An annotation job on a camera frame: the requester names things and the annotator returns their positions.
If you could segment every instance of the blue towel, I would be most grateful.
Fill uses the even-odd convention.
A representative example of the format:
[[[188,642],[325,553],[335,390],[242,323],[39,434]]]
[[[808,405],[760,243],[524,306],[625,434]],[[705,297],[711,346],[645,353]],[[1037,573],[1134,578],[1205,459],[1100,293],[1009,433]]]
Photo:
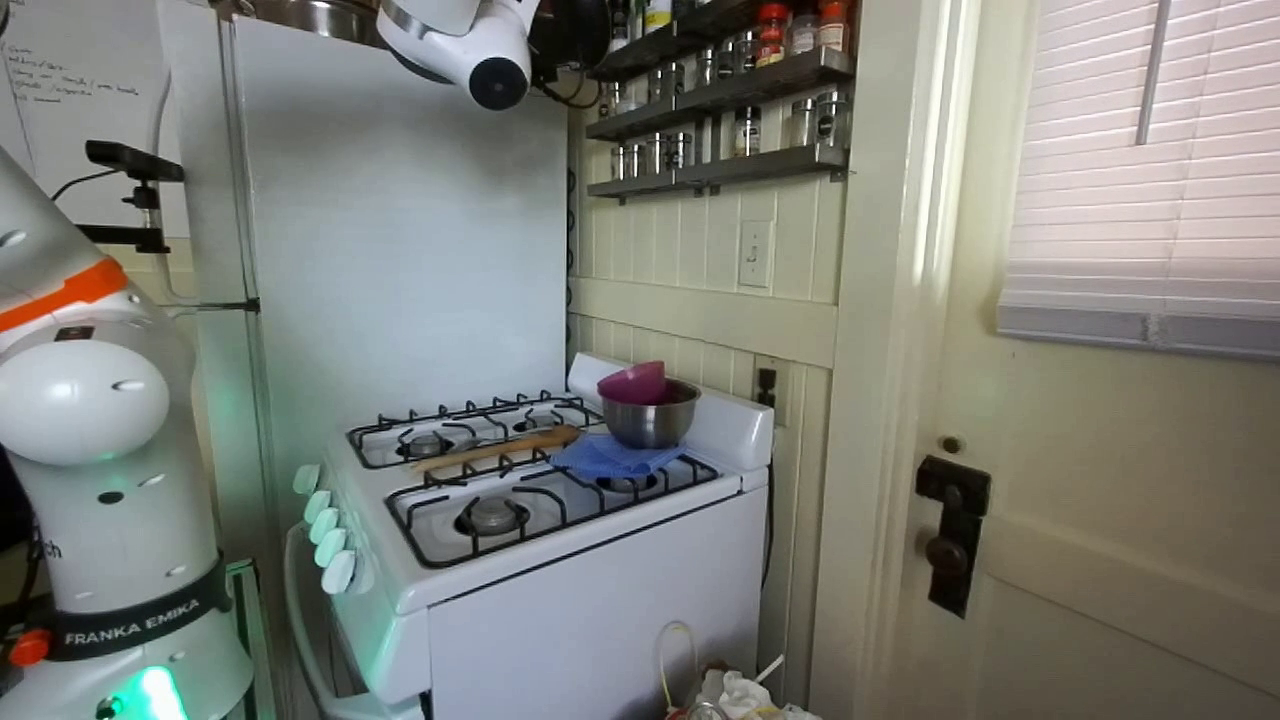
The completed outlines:
[[[581,480],[599,475],[655,475],[681,456],[681,446],[628,446],[610,433],[588,433],[554,456],[557,467],[567,467]]]

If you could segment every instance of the green light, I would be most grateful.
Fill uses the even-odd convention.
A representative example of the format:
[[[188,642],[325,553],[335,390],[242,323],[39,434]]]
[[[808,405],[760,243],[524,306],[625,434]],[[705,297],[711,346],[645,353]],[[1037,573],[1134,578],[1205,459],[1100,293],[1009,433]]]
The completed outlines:
[[[107,698],[113,720],[188,720],[169,669],[145,669]]]

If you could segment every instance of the wall shelf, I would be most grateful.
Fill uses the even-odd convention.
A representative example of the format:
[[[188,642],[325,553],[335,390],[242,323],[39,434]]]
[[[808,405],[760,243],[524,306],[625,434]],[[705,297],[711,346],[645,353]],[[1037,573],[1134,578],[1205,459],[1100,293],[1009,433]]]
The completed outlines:
[[[768,174],[802,174],[802,170],[844,170],[849,146],[782,146],[760,156],[738,156],[720,162],[687,162],[664,174],[633,174],[633,178],[610,178],[592,185],[592,194],[655,194],[655,190],[718,190],[720,185],[743,185],[743,178],[768,178]]]
[[[621,81],[621,77],[638,77],[645,68],[668,63],[676,55],[687,55],[720,37],[743,31],[753,28],[760,0],[711,0],[711,5],[696,5],[685,16],[676,16],[668,28],[655,28],[633,43],[625,43],[621,52],[610,52],[592,77],[597,81]]]
[[[766,99],[791,97],[791,90],[821,87],[821,84],[838,84],[838,81],[852,81],[852,58],[844,52],[818,48],[803,55],[790,55],[790,58],[753,68],[733,81],[693,87],[693,90],[659,99],[659,102],[645,102],[638,110],[606,117],[588,126],[588,136],[592,139],[625,139],[625,136],[685,122],[685,120],[696,120],[708,110],[723,110],[738,102],[766,102]]]

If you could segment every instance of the franka emika robot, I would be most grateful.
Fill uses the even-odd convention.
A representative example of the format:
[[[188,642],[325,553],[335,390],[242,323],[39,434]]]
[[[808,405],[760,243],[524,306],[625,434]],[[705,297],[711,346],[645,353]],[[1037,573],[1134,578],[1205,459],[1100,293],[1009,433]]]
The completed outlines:
[[[402,0],[378,28],[409,68],[507,109],[537,5]],[[606,52],[606,9],[564,22],[599,37],[581,58]],[[188,380],[186,335],[0,146],[0,444],[52,589],[52,610],[8,637],[4,720],[215,720],[246,698]]]

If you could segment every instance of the door frame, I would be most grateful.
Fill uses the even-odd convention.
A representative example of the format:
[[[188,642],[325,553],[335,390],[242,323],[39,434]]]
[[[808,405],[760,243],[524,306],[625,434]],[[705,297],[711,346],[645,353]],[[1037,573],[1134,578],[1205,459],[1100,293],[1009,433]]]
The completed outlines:
[[[808,704],[891,717],[896,606],[945,341],[980,0],[865,0]]]

